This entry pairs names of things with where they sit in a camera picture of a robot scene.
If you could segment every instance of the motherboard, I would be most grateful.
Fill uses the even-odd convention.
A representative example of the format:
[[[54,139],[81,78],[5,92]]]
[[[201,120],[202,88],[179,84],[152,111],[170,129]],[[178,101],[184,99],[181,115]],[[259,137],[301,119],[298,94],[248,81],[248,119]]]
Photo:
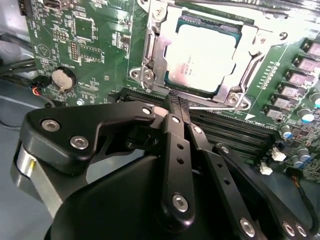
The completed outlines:
[[[190,102],[210,143],[320,183],[320,24],[173,0],[19,0],[43,94],[67,106]]]

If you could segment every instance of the cpu socket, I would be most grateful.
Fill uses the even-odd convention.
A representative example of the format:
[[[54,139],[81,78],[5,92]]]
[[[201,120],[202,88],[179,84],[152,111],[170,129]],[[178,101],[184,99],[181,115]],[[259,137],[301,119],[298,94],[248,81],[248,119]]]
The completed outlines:
[[[254,21],[208,14],[174,1],[148,2],[141,67],[132,68],[130,77],[149,91],[166,95],[175,90],[192,109],[249,109],[245,95],[250,83],[271,46],[286,39]]]

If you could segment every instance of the capacitor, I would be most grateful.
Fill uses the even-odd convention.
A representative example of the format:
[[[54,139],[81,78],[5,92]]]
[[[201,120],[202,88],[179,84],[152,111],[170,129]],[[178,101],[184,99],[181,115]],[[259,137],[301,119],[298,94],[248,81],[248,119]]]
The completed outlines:
[[[297,112],[297,115],[301,118],[303,123],[311,123],[315,116],[311,113],[309,108],[302,108]]]
[[[300,160],[300,158],[299,158],[298,155],[294,155],[294,156],[291,158],[291,160],[292,160],[293,166],[294,166],[295,168],[297,168],[297,169],[300,168],[300,167],[304,164],[304,162]]]
[[[309,151],[307,148],[300,148],[298,151],[298,156],[299,156],[299,159],[300,161],[302,162],[306,162],[306,161],[309,161],[311,159],[311,156],[309,155]]]
[[[59,66],[51,74],[53,83],[61,92],[68,92],[77,84],[75,73],[68,67]]]
[[[309,99],[317,108],[320,108],[320,92],[313,93]]]
[[[281,127],[282,137],[284,139],[289,139],[292,137],[292,133],[290,131],[290,127],[288,125],[284,125]]]

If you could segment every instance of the white connector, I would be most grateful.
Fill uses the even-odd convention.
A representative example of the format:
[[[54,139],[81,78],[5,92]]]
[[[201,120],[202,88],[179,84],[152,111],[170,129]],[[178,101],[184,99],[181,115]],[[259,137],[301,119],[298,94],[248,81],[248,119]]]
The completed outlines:
[[[272,159],[278,162],[283,162],[286,159],[286,155],[278,150],[278,148],[274,147],[272,149]]]
[[[262,173],[263,175],[270,175],[272,174],[273,170],[267,166],[267,164],[265,162],[261,162],[261,166],[260,166],[260,173]]]

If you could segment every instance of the screw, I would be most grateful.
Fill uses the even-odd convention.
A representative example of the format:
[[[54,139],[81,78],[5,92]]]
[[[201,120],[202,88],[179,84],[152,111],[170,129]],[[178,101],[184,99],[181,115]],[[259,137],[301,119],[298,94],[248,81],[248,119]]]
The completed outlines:
[[[250,237],[253,238],[256,235],[256,231],[254,227],[248,222],[247,219],[241,218],[240,219],[240,225],[242,230]]]
[[[202,133],[201,128],[198,127],[198,126],[195,126],[195,127],[194,127],[194,130],[195,130],[198,134]]]
[[[165,9],[164,9],[163,7],[160,7],[160,8],[155,9],[155,10],[153,11],[152,16],[153,16],[154,20],[160,22],[160,21],[162,21],[163,19],[165,19],[166,14],[167,14],[167,13],[166,13]]]
[[[172,117],[172,120],[173,120],[174,122],[176,122],[177,124],[180,123],[180,120],[179,120],[177,117],[175,117],[175,116]]]
[[[298,229],[298,232],[299,232],[302,236],[304,236],[304,237],[307,236],[307,233],[306,233],[306,231],[302,228],[302,226],[300,226],[298,223],[296,223],[295,226],[296,226],[296,228]]]
[[[221,147],[221,149],[222,149],[222,151],[224,151],[226,154],[228,154],[228,153],[229,153],[228,148],[226,148],[225,146],[222,146],[222,147]]]
[[[282,223],[284,230],[291,236],[294,237],[295,236],[295,230],[286,222],[284,221]]]
[[[48,132],[56,132],[60,129],[60,124],[53,119],[44,120],[41,123],[41,126],[43,127],[44,130]]]
[[[180,194],[173,195],[172,203],[179,212],[185,213],[188,210],[188,202]]]
[[[142,108],[142,112],[144,112],[145,114],[148,114],[148,115],[151,114],[151,111],[148,108],[145,108],[145,107]]]
[[[85,105],[85,101],[83,101],[82,99],[78,99],[77,101],[76,101],[76,104],[78,105],[78,106],[82,106],[82,105]]]
[[[74,136],[70,139],[70,144],[75,149],[84,150],[89,146],[88,140],[84,136]]]
[[[237,94],[232,93],[232,94],[229,96],[229,103],[231,103],[231,104],[236,103],[238,100],[239,100],[239,97],[238,97]]]

